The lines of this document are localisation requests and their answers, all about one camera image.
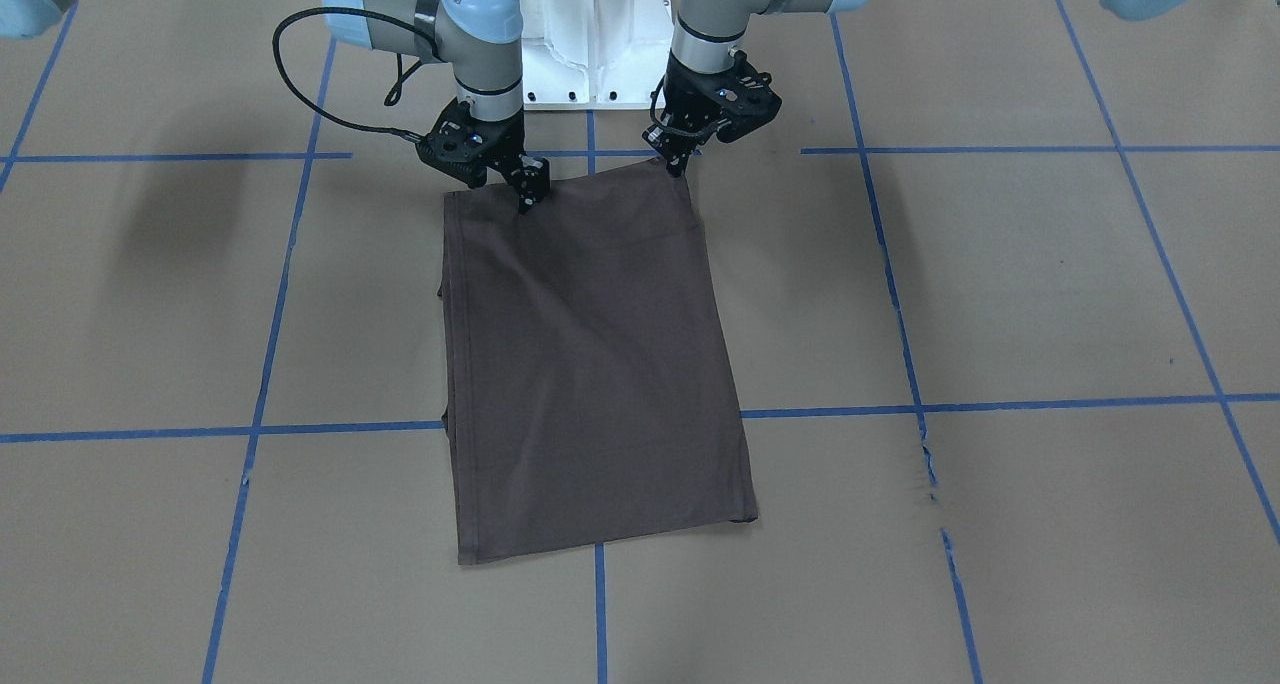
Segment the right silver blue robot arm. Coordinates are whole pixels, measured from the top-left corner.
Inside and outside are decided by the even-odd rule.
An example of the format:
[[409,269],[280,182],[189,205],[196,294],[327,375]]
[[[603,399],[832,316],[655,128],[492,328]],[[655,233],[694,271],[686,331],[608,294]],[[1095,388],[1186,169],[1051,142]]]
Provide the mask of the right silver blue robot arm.
[[300,90],[287,73],[282,38],[308,18],[324,19],[337,41],[415,56],[417,67],[451,67],[454,97],[429,131],[383,126],[380,134],[411,142],[424,164],[471,190],[498,174],[520,213],[549,195],[549,163],[525,147],[520,0],[321,0],[283,19],[271,36],[276,73],[292,95]]

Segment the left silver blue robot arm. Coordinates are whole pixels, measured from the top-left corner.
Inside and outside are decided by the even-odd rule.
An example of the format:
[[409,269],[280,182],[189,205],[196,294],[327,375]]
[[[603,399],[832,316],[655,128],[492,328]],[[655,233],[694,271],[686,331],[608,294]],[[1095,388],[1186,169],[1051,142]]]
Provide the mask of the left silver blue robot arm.
[[742,50],[753,17],[851,12],[869,0],[680,0],[666,72],[652,92],[644,140],[680,178],[708,141],[732,143],[782,106],[772,76]]

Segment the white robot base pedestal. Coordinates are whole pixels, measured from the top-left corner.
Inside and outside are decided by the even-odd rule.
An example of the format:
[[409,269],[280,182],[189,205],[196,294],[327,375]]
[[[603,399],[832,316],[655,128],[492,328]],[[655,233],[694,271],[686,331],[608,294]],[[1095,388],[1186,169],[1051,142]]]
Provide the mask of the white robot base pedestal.
[[520,0],[529,111],[646,110],[666,73],[672,0]]

